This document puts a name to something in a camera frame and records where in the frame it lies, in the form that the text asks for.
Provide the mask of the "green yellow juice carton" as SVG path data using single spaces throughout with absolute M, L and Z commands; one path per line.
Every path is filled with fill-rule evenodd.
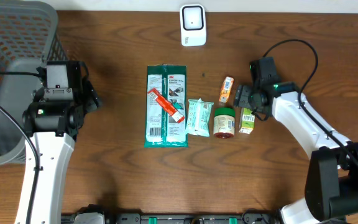
M 254 130 L 255 116 L 247 108 L 241 109 L 239 133 L 250 134 Z

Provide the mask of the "small orange box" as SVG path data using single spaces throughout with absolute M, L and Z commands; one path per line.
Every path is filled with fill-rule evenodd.
M 231 89 L 234 84 L 233 77 L 226 77 L 223 81 L 220 94 L 219 94 L 219 102 L 227 103 L 229 96 L 231 94 Z

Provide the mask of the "white jar green lid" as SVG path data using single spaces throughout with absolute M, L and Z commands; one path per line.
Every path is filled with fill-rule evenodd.
M 213 135 L 219 139 L 235 135 L 235 111 L 232 108 L 217 108 L 214 111 Z

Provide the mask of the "mint green wipes pack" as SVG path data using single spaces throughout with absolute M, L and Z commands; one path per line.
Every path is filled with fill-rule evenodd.
M 214 103 L 189 99 L 188 116 L 186 121 L 186 133 L 209 137 L 209 119 Z

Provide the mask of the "red sachet packet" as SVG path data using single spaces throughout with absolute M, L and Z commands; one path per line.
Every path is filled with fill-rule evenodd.
M 185 120 L 185 116 L 182 115 L 166 98 L 164 98 L 156 88 L 152 88 L 147 94 L 156 101 L 162 109 L 167 112 L 176 123 L 181 123 Z

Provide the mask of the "green 3M package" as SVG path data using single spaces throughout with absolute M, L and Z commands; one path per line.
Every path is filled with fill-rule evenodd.
M 149 65 L 147 67 L 147 102 L 145 147 L 187 147 L 186 121 L 176 122 L 156 101 L 157 90 L 172 106 L 186 116 L 186 66 Z

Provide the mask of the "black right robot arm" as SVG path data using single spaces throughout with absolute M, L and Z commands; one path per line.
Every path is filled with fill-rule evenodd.
M 280 209 L 281 223 L 344 223 L 358 213 L 358 142 L 330 126 L 296 85 L 241 85 L 234 104 L 282 123 L 310 160 L 304 197 Z

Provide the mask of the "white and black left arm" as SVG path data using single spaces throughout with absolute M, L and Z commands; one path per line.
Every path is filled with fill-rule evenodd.
M 24 111 L 25 172 L 16 223 L 60 223 L 65 179 L 85 115 L 100 106 L 91 82 L 48 88 Z

